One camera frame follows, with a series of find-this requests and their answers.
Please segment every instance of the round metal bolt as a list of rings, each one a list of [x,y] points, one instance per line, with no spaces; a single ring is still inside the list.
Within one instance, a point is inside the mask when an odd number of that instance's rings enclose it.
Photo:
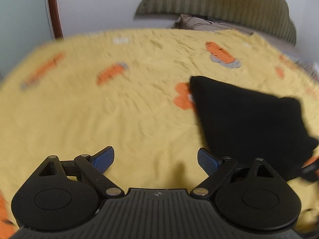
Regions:
[[[205,188],[196,188],[193,190],[193,193],[197,196],[206,196],[209,191]]]
[[[122,191],[119,188],[109,188],[105,192],[110,196],[117,196],[120,195]]]

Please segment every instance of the yellow fabric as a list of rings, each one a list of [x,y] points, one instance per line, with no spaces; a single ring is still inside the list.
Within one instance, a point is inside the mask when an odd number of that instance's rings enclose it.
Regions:
[[[242,64],[227,69],[212,62],[212,41]],[[65,52],[40,82],[19,84],[54,55]],[[105,175],[118,186],[192,189],[206,178],[197,163],[205,146],[193,109],[173,100],[175,86],[203,75],[239,87],[300,100],[304,123],[319,136],[315,86],[299,69],[291,70],[280,52],[261,36],[234,30],[119,30],[75,36],[46,44],[25,58],[0,90],[0,190],[15,192],[49,155],[71,160],[113,146],[115,161]],[[96,84],[103,69],[125,62],[122,75]],[[275,67],[284,69],[282,80]],[[291,181],[303,209],[316,207],[314,185]]]

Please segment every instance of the brown door frame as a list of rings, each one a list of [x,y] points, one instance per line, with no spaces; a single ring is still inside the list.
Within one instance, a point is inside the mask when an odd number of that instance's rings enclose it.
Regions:
[[[63,38],[57,1],[47,0],[47,2],[49,5],[49,11],[50,11],[50,17],[51,17],[54,36],[55,38]]]

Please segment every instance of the black cloth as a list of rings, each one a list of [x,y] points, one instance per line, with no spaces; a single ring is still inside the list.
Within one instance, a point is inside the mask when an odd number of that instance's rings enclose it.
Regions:
[[[308,136],[294,98],[277,98],[192,76],[190,90],[213,154],[250,165],[264,158],[286,181],[300,175],[318,141]]]

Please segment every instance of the blue gripper pad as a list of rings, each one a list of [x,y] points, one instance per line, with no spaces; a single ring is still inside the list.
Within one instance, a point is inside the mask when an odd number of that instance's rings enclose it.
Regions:
[[[209,152],[205,148],[200,148],[197,153],[197,161],[200,167],[207,173],[208,176],[212,175],[217,171],[219,166],[223,163],[223,161],[214,156],[211,152]]]
[[[114,162],[113,147],[104,148],[102,151],[91,156],[90,163],[100,172],[104,173]]]

